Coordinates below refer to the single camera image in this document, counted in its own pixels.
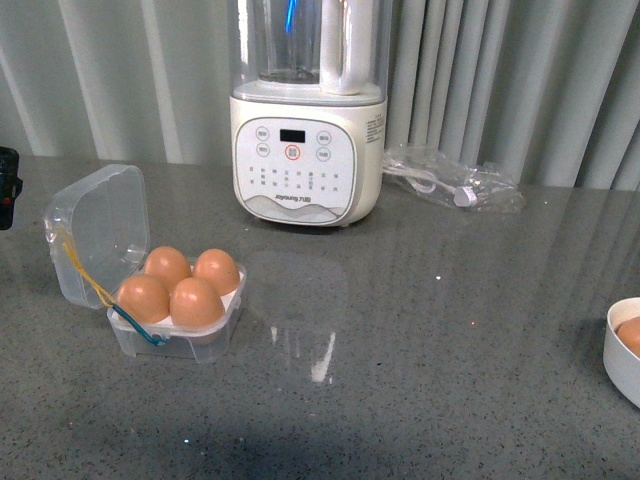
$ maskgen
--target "blender jar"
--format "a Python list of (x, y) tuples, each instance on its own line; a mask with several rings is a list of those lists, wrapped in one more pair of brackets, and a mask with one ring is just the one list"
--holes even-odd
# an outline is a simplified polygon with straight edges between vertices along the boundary
[(386, 99), (392, 2), (230, 0), (233, 97), (373, 105)]

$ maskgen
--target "control panel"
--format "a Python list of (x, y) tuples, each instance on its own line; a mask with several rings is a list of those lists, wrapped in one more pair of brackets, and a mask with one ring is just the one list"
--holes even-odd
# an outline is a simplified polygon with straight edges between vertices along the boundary
[(355, 149), (337, 125), (256, 118), (238, 131), (235, 150), (237, 192), (258, 216), (327, 223), (353, 201)]

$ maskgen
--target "digital display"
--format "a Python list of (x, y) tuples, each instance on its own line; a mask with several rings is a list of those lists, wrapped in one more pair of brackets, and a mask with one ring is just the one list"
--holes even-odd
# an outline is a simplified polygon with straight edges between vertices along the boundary
[(280, 130), (280, 141), (289, 143), (304, 143), (304, 130)]

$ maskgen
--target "red power button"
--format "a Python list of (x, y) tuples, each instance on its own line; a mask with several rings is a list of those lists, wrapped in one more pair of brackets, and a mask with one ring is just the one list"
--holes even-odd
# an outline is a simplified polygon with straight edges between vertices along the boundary
[(297, 160), (300, 158), (300, 149), (296, 145), (288, 145), (284, 149), (284, 154), (289, 160)]

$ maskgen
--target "blue wire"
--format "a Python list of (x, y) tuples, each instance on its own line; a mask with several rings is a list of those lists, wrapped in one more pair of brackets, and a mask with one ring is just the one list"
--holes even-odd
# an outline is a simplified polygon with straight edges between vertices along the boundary
[(136, 332), (138, 332), (140, 335), (142, 335), (144, 337), (144, 339), (149, 342), (151, 345), (154, 345), (156, 347), (159, 347), (160, 345), (164, 345), (165, 343), (167, 343), (167, 341), (163, 338), (153, 338), (151, 335), (149, 335), (144, 328), (142, 328), (140, 326), (140, 324), (138, 322), (136, 322), (131, 315), (129, 315), (127, 312), (125, 312), (121, 307), (119, 307), (118, 305), (116, 305), (115, 303), (113, 305), (111, 305), (111, 307), (116, 311), (116, 313), (118, 315), (120, 315), (122, 318), (124, 318), (127, 322), (129, 322), (131, 324), (131, 326), (135, 329)]
[(289, 7), (287, 8), (287, 21), (284, 25), (284, 31), (291, 33), (291, 27), (293, 26), (293, 14), (295, 13), (298, 0), (289, 0)]

